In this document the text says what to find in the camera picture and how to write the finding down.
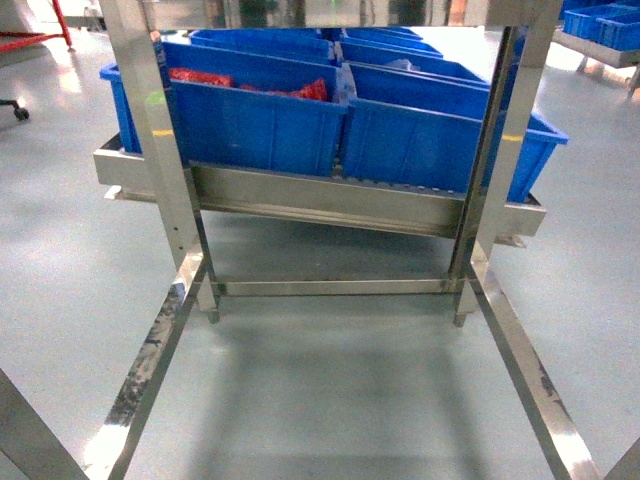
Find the stainless steel frame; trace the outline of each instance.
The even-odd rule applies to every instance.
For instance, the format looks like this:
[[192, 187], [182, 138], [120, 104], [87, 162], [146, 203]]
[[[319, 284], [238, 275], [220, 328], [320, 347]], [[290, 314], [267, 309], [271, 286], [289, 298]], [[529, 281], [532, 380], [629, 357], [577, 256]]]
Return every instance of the stainless steel frame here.
[[556, 30], [554, 32], [553, 41], [584, 55], [578, 67], [579, 71], [584, 71], [589, 58], [593, 58], [613, 68], [636, 67], [636, 72], [629, 81], [628, 97], [631, 98], [636, 90], [640, 88], [640, 50], [629, 50], [626, 52], [614, 50], [599, 43], [569, 35], [562, 30]]
[[[117, 185], [109, 198], [155, 202], [141, 156], [120, 151], [114, 137], [94, 152], [98, 181]], [[223, 166], [192, 167], [203, 210], [250, 213], [274, 218], [454, 238], [464, 196], [355, 179], [323, 179]], [[534, 236], [546, 210], [530, 196], [503, 207], [502, 242]]]
[[[145, 158], [120, 154], [111, 144], [95, 154], [98, 175], [105, 184], [119, 185], [111, 190], [112, 198], [157, 202], [178, 276], [104, 426], [87, 449], [86, 475], [91, 480], [124, 478], [194, 296], [201, 290], [205, 292], [199, 297], [201, 308], [214, 312], [220, 296], [450, 293], [458, 296], [456, 323], [460, 326], [470, 307], [479, 302], [554, 476], [602, 478], [489, 264], [499, 234], [535, 233], [540, 215], [544, 215], [539, 205], [505, 206], [505, 199], [561, 1], [348, 0], [333, 10], [327, 8], [327, 1], [305, 5], [299, 0], [279, 0], [276, 8], [290, 7], [287, 11], [296, 13], [277, 19], [266, 2], [260, 1], [102, 1]], [[506, 25], [466, 198], [349, 180], [190, 167], [181, 158], [171, 123], [171, 85], [156, 29], [397, 24]], [[240, 188], [248, 185], [252, 188]], [[238, 194], [236, 190], [250, 193]], [[332, 203], [329, 197], [334, 195], [346, 205]], [[455, 248], [450, 270], [443, 278], [217, 280], [201, 208], [455, 236]], [[0, 417], [3, 451], [14, 442], [17, 453], [14, 451], [11, 458], [31, 479], [44, 478], [38, 465], [57, 462], [71, 472], [60, 478], [85, 478], [70, 466], [68, 454], [4, 375], [0, 376], [0, 387], [17, 399], [8, 416], [0, 410], [4, 415]], [[34, 425], [34, 431], [51, 448], [33, 450], [20, 438], [14, 441], [22, 425]], [[35, 463], [35, 454], [42, 454], [46, 462]], [[640, 469], [634, 468], [639, 457], [640, 442], [636, 442], [606, 478], [640, 478]]]

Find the metal shelf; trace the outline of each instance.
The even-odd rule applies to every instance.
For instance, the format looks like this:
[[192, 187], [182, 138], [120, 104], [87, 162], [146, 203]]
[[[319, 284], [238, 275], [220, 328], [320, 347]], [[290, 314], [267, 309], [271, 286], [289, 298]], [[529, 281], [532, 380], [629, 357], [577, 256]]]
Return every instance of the metal shelf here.
[[[0, 396], [12, 401], [5, 410], [0, 403], [0, 450], [31, 480], [124, 478], [196, 295], [215, 322], [221, 296], [418, 293], [454, 294], [459, 327], [480, 305], [553, 475], [602, 479], [489, 264], [500, 234], [534, 234], [544, 217], [532, 198], [506, 206], [505, 199], [561, 0], [103, 0], [101, 6], [146, 158], [119, 153], [113, 140], [95, 153], [96, 169], [101, 182], [121, 186], [113, 197], [158, 204], [177, 275], [82, 468], [0, 371]], [[351, 179], [191, 167], [181, 156], [171, 102], [162, 96], [171, 84], [157, 29], [383, 25], [505, 26], [464, 198]], [[455, 237], [455, 245], [443, 278], [221, 281], [203, 208]], [[606, 480], [638, 479], [639, 461], [640, 441]]]
[[[122, 187], [117, 196], [112, 190], [110, 198], [155, 201], [144, 159], [122, 152], [119, 136], [96, 150], [93, 158], [98, 181]], [[192, 172], [203, 210], [455, 238], [464, 205], [464, 195], [453, 192], [356, 179], [211, 165], [195, 165]], [[533, 196], [523, 204], [507, 203], [500, 243], [521, 246], [518, 236], [534, 236], [546, 213]]]
[[584, 55], [578, 71], [584, 71], [588, 58], [593, 58], [613, 68], [637, 67], [633, 77], [629, 80], [629, 97], [632, 97], [635, 91], [640, 88], [640, 50], [626, 52], [614, 50], [591, 40], [569, 35], [562, 30], [556, 30], [553, 33], [553, 41]]
[[151, 30], [390, 25], [528, 25], [545, 0], [156, 0], [142, 2]]

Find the blue plastic bin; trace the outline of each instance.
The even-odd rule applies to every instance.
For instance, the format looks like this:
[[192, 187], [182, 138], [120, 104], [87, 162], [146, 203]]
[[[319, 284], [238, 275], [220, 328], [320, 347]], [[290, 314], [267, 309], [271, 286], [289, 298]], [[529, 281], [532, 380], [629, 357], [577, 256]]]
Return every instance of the blue plastic bin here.
[[640, 12], [598, 20], [598, 43], [615, 50], [640, 49]]
[[[438, 76], [443, 79], [455, 80], [469, 85], [487, 86], [487, 82], [476, 74], [466, 69], [457, 62], [450, 62], [441, 58], [427, 55], [417, 55], [385, 48], [367, 47], [351, 43], [336, 42], [336, 57], [339, 63], [366, 63], [378, 65], [381, 68], [392, 68], [388, 65], [397, 60], [408, 60], [414, 67], [420, 69], [413, 72], [418, 75]], [[407, 71], [398, 67], [394, 70]]]
[[[231, 75], [236, 85], [261, 90], [292, 91], [323, 78], [333, 98], [325, 103], [173, 81], [176, 135], [189, 160], [308, 175], [330, 173], [348, 109], [347, 93], [353, 88], [350, 76], [335, 67], [214, 48], [165, 43], [164, 49], [169, 67]], [[109, 65], [100, 73], [114, 89], [121, 138], [137, 141], [117, 66]], [[136, 141], [124, 144], [125, 150], [140, 153]]]
[[313, 29], [288, 30], [196, 30], [193, 45], [224, 48], [244, 53], [288, 58], [323, 65], [335, 64], [333, 44], [313, 37]]
[[[340, 151], [344, 173], [391, 183], [465, 192], [486, 88], [350, 65], [356, 96]], [[523, 202], [566, 135], [533, 115], [509, 200]]]
[[587, 40], [597, 40], [600, 33], [599, 18], [614, 18], [636, 11], [627, 5], [601, 5], [569, 10], [564, 16], [564, 32]]
[[422, 37], [418, 35], [416, 32], [414, 32], [413, 30], [411, 30], [409, 27], [387, 27], [385, 28], [385, 30], [412, 35], [414, 38], [422, 40]]
[[428, 43], [422, 40], [404, 38], [392, 32], [385, 32], [375, 28], [347, 28], [346, 37], [358, 38], [371, 42], [372, 47], [382, 47], [393, 45], [394, 47], [410, 48], [421, 52], [433, 53], [439, 56], [442, 54]]
[[353, 38], [348, 36], [341, 36], [339, 39], [341, 44], [348, 43], [350, 45], [362, 45], [364, 47], [381, 48], [384, 50], [393, 50], [394, 52], [408, 53], [413, 55], [427, 55], [432, 58], [443, 58], [439, 52], [427, 52], [426, 50], [416, 50], [415, 48], [398, 47], [397, 45], [389, 45], [388, 43], [371, 42], [369, 40], [362, 40], [361, 38]]
[[340, 40], [342, 38], [342, 29], [341, 28], [321, 28], [320, 34], [322, 38], [325, 40], [330, 40], [335, 42], [336, 40]]
[[606, 5], [612, 3], [611, 0], [564, 0], [562, 2], [562, 10], [560, 10], [560, 20], [564, 20], [564, 14], [567, 10], [576, 10], [578, 8], [595, 7], [596, 5]]

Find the metal rack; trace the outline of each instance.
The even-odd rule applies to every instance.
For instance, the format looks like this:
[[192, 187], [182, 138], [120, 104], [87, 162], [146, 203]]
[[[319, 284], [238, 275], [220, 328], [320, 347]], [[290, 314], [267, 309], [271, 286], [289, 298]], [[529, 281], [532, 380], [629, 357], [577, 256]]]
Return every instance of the metal rack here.
[[[285, 13], [273, 15], [264, 1], [103, 0], [145, 157], [119, 153], [114, 138], [95, 154], [99, 178], [119, 185], [110, 191], [112, 198], [158, 204], [178, 273], [104, 426], [91, 440], [93, 448], [88, 450], [95, 453], [94, 458], [87, 458], [82, 468], [76, 465], [4, 375], [0, 375], [0, 393], [10, 399], [11, 408], [0, 405], [0, 450], [30, 479], [122, 479], [196, 295], [200, 309], [217, 321], [218, 302], [224, 296], [446, 293], [455, 296], [458, 326], [480, 304], [555, 477], [603, 478], [489, 263], [500, 235], [513, 239], [533, 234], [544, 216], [532, 198], [521, 206], [505, 205], [505, 199], [560, 3], [350, 0], [334, 5], [315, 0], [305, 6], [304, 1], [280, 0], [277, 6]], [[169, 107], [163, 101], [162, 92], [171, 86], [167, 76], [161, 75], [166, 67], [158, 30], [383, 25], [504, 26], [466, 196], [350, 179], [191, 167], [181, 158]], [[497, 152], [495, 162], [490, 161], [492, 152]], [[440, 278], [220, 281], [213, 269], [202, 209], [452, 237], [455, 246], [449, 272]], [[635, 467], [639, 459], [640, 441], [605, 478], [640, 478]]]
[[640, 50], [621, 52], [620, 50], [614, 50], [613, 48], [600, 45], [591, 40], [569, 35], [562, 30], [556, 30], [554, 32], [553, 41], [584, 55], [578, 67], [578, 71], [580, 72], [584, 71], [587, 66], [587, 60], [590, 58], [613, 68], [636, 67], [635, 73], [629, 80], [628, 97], [631, 98], [636, 90], [640, 88]]

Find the metal leg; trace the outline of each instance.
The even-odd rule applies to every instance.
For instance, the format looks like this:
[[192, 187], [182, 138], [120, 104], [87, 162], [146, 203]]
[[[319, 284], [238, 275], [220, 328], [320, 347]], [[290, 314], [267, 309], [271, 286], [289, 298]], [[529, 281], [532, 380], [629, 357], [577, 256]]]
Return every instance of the metal leg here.
[[640, 480], [640, 438], [613, 466], [604, 480]]
[[627, 94], [628, 98], [633, 97], [633, 94], [636, 93], [636, 90], [640, 88], [640, 66], [636, 67], [636, 73], [631, 77], [631, 81], [629, 82], [629, 93]]
[[589, 62], [589, 57], [586, 55], [582, 56], [582, 60], [580, 61], [580, 65], [578, 65], [578, 69], [576, 70], [578, 73], [584, 73], [585, 68], [587, 68], [587, 63]]
[[104, 425], [87, 445], [84, 468], [91, 480], [124, 478], [204, 277], [203, 260], [197, 243], [185, 256]]
[[591, 454], [578, 433], [482, 248], [476, 245], [470, 270], [473, 288], [554, 477], [596, 480]]
[[62, 13], [62, 9], [60, 8], [58, 0], [52, 0], [51, 6], [53, 7], [53, 11], [56, 13], [56, 17], [58, 18], [58, 23], [60, 24], [60, 28], [62, 29], [62, 36], [64, 37], [64, 41], [67, 42], [69, 51], [75, 52], [73, 43], [71, 41], [71, 34], [69, 33], [69, 28], [67, 27], [67, 21], [64, 18], [64, 14]]
[[[506, 28], [503, 33], [449, 268], [452, 280], [464, 278], [476, 242], [487, 258], [491, 255], [502, 222], [500, 209], [504, 208], [509, 193], [560, 4], [559, 1], [549, 2], [528, 32]], [[464, 323], [465, 315], [473, 311], [474, 306], [470, 289], [465, 287], [456, 298], [456, 325]]]
[[176, 269], [180, 267], [186, 248], [194, 238], [198, 238], [207, 272], [207, 286], [201, 289], [198, 301], [200, 309], [208, 312], [212, 321], [217, 321], [218, 298], [211, 286], [215, 273], [193, 175], [188, 162], [178, 151], [169, 113], [173, 107], [173, 95], [164, 65], [160, 34], [149, 34], [137, 0], [113, 0], [101, 2], [101, 6], [174, 264]]
[[69, 452], [2, 370], [0, 451], [29, 480], [87, 480]]

